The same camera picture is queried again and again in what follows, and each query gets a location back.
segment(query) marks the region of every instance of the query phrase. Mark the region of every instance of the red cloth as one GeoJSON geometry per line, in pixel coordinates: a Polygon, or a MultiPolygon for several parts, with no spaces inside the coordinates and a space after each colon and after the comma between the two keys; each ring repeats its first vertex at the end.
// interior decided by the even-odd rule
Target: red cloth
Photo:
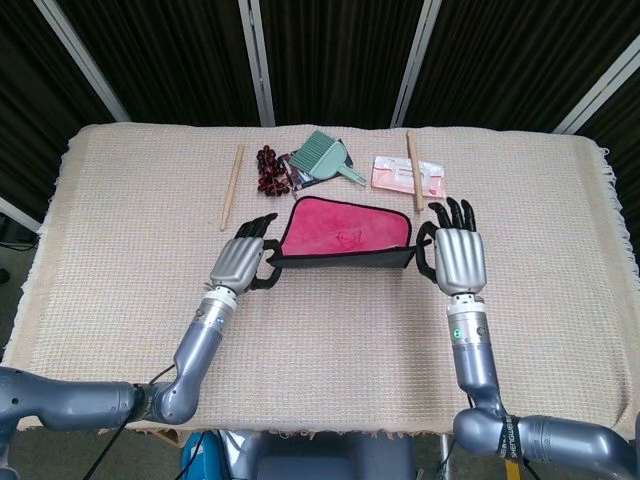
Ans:
{"type": "Polygon", "coordinates": [[[283,255],[330,255],[405,247],[411,224],[398,212],[304,197],[296,203],[283,255]]]}

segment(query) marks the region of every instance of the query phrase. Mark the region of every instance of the wooden chopstick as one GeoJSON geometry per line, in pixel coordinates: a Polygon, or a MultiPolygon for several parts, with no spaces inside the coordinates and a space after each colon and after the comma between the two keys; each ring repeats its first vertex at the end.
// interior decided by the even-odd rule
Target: wooden chopstick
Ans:
{"type": "Polygon", "coordinates": [[[409,144],[409,158],[413,170],[413,188],[416,192],[416,210],[424,210],[424,197],[422,196],[422,175],[420,174],[420,162],[418,160],[418,149],[416,148],[416,138],[413,130],[407,130],[407,143],[409,144]]]}
{"type": "Polygon", "coordinates": [[[224,200],[224,210],[222,210],[222,219],[220,220],[220,231],[224,231],[227,228],[227,218],[229,218],[229,211],[231,210],[231,202],[233,202],[233,194],[236,191],[236,182],[238,181],[238,174],[240,173],[240,164],[242,163],[242,157],[244,155],[244,146],[238,145],[236,149],[236,159],[233,162],[233,170],[231,170],[231,178],[229,179],[229,186],[227,187],[227,197],[224,200]]]}

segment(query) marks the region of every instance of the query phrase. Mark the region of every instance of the robotic arm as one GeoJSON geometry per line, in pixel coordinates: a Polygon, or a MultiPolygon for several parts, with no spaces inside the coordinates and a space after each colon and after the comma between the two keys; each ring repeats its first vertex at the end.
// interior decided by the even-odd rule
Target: robotic arm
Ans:
{"type": "MultiPolygon", "coordinates": [[[[450,297],[447,308],[456,376],[474,408],[456,415],[453,434],[467,451],[586,470],[605,478],[635,479],[638,460],[622,437],[600,425],[546,416],[509,415],[500,398],[484,300],[484,248],[473,209],[447,199],[451,217],[439,203],[429,207],[440,228],[426,222],[418,232],[416,261],[421,274],[450,297]],[[435,269],[425,258],[426,235],[435,242],[435,269]]],[[[640,427],[640,416],[636,422],[640,427]]]]}
{"type": "Polygon", "coordinates": [[[7,453],[23,417],[37,416],[45,427],[59,431],[118,428],[136,420],[174,425],[188,421],[196,412],[200,384],[222,341],[222,329],[236,311],[238,296],[249,289],[271,288],[280,277],[277,268],[268,279],[256,277],[264,251],[280,249],[277,241],[262,238],[276,216],[245,223],[222,250],[211,272],[210,290],[173,357],[173,382],[63,382],[0,367],[0,480],[18,478],[7,466],[7,453]]]}

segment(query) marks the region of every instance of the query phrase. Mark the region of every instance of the black curtain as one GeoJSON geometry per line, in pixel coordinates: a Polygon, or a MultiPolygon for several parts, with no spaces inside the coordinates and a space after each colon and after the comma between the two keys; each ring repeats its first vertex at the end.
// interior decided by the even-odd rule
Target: black curtain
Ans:
{"type": "Polygon", "coordinates": [[[258,125],[237,0],[58,0],[132,120],[258,125]]]}
{"type": "Polygon", "coordinates": [[[640,71],[600,107],[578,135],[592,138],[610,150],[607,159],[618,178],[618,198],[637,254],[640,251],[640,71]]]}
{"type": "Polygon", "coordinates": [[[422,0],[262,0],[276,123],[388,128],[422,0]]]}
{"type": "Polygon", "coordinates": [[[552,131],[640,33],[640,2],[445,0],[405,125],[552,131]]]}
{"type": "Polygon", "coordinates": [[[0,196],[42,220],[68,140],[113,118],[33,2],[0,3],[0,59],[0,196]]]}

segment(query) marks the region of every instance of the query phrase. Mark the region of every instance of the red pouch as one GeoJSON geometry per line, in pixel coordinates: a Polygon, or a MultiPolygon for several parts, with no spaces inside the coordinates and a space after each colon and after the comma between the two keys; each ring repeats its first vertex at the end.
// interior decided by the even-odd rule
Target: red pouch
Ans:
{"type": "Polygon", "coordinates": [[[415,253],[410,238],[411,222],[400,212],[303,197],[280,242],[282,255],[269,263],[280,268],[405,268],[415,253]]]}

